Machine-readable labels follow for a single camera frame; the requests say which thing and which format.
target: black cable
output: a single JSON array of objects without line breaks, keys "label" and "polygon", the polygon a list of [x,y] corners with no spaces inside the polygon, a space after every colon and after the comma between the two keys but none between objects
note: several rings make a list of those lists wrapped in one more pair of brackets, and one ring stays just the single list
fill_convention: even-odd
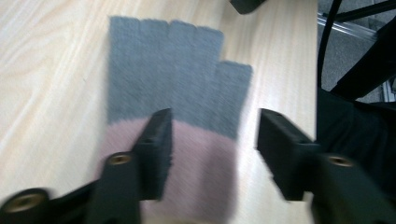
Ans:
[{"label": "black cable", "polygon": [[337,15],[338,8],[343,0],[332,1],[332,8],[330,9],[329,15],[326,20],[326,25],[323,30],[322,38],[320,40],[320,47],[318,53],[318,88],[321,88],[321,76],[324,64],[324,55],[326,53],[327,42],[329,42],[330,31],[334,24],[335,16]]}]

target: light wood surface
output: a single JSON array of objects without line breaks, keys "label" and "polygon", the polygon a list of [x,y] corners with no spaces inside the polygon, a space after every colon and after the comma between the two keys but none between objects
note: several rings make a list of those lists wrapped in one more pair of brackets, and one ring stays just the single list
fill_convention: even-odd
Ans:
[{"label": "light wood surface", "polygon": [[106,124],[111,15],[178,19],[224,33],[222,59],[254,69],[232,223],[309,223],[307,204],[282,200],[254,147],[261,107],[315,137],[317,0],[267,0],[246,16],[227,0],[1,1],[0,202],[34,187],[58,197],[91,180]]}]

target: wood grain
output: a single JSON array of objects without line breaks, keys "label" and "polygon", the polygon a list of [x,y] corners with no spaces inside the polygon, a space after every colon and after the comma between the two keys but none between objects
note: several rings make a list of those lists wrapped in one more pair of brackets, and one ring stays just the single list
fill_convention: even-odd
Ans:
[{"label": "wood grain", "polygon": [[34,187],[57,197],[91,180],[106,123],[111,15],[178,19],[224,33],[222,59],[254,69],[232,223],[309,223],[305,203],[282,201],[254,147],[261,107],[315,137],[317,0],[267,0],[246,16],[226,0],[1,1],[0,201]]}]

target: wooden table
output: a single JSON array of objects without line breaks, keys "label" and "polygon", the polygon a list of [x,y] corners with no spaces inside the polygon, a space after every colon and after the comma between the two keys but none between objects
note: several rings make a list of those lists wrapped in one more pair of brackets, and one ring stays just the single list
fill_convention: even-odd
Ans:
[{"label": "wooden table", "polygon": [[317,0],[267,0],[246,16],[226,0],[1,1],[0,200],[33,187],[58,197],[91,180],[106,124],[111,15],[178,19],[224,33],[222,59],[254,69],[232,223],[309,223],[307,204],[281,199],[254,147],[261,107],[315,137]]}]

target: metal grommet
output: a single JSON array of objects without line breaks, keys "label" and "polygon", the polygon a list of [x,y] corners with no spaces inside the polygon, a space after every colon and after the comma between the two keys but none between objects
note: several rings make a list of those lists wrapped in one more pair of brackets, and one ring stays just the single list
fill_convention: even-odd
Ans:
[{"label": "metal grommet", "polygon": [[117,155],[110,158],[108,163],[110,165],[121,165],[127,163],[131,160],[131,157],[128,155]]},{"label": "metal grommet", "polygon": [[345,158],[342,157],[335,157],[335,156],[330,156],[329,161],[335,165],[339,166],[345,166],[345,167],[351,167],[353,166],[353,163]]},{"label": "metal grommet", "polygon": [[45,197],[42,194],[27,194],[13,199],[5,208],[8,213],[22,212],[33,207],[36,207],[44,201]]}]

